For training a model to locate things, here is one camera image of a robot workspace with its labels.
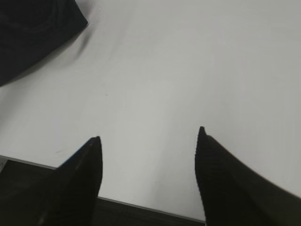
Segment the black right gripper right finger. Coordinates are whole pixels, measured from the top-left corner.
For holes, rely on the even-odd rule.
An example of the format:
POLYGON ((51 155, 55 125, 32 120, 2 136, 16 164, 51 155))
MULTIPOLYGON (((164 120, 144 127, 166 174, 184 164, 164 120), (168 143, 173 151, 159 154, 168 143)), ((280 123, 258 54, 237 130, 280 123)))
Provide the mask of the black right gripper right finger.
POLYGON ((200 127, 195 174, 207 226, 299 226, 299 197, 269 182, 200 127))

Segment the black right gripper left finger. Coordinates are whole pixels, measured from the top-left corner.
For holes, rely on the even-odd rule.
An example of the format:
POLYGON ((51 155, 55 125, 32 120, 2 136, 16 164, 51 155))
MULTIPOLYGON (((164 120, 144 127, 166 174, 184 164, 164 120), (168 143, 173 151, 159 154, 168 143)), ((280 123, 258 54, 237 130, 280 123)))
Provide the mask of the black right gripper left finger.
POLYGON ((89 226, 103 178, 100 137, 89 139, 39 184, 38 226, 89 226))

